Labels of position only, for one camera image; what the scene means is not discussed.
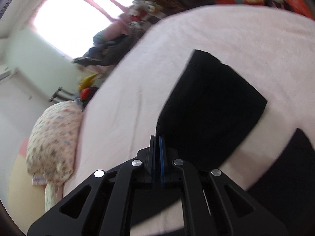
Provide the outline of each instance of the window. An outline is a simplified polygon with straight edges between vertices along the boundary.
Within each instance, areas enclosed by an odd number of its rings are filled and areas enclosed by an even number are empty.
[[[92,37],[124,13],[132,0],[46,0],[34,18],[37,32],[70,58],[93,46]]]

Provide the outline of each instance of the yellow object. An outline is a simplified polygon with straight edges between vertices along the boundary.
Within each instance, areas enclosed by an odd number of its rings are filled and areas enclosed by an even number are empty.
[[[89,75],[85,78],[83,78],[79,84],[79,87],[78,87],[78,90],[81,92],[82,90],[84,90],[85,88],[89,88],[92,86],[92,84],[94,83],[95,81],[95,77],[98,75],[97,74],[92,74],[92,75]]]

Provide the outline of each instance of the patterned fabric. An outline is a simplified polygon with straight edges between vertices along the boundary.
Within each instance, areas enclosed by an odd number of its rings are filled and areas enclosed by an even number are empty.
[[[32,130],[27,172],[46,178],[46,211],[56,203],[58,187],[73,173],[81,119],[82,112],[75,101],[61,102],[49,107]]]

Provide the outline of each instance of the mattress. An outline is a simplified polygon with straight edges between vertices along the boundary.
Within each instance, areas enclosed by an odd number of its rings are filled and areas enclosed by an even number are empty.
[[[221,165],[243,189],[275,162],[296,128],[315,143],[315,22],[260,6],[205,6],[154,25],[125,56],[84,112],[71,192],[97,169],[109,170],[149,146],[159,114],[194,49],[231,66],[268,101]],[[155,235],[183,227],[180,201],[133,227]]]

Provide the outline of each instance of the orange bag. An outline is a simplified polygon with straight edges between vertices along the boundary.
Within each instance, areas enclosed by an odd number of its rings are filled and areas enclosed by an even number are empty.
[[[308,6],[303,0],[284,0],[284,1],[291,6],[294,12],[315,20]]]

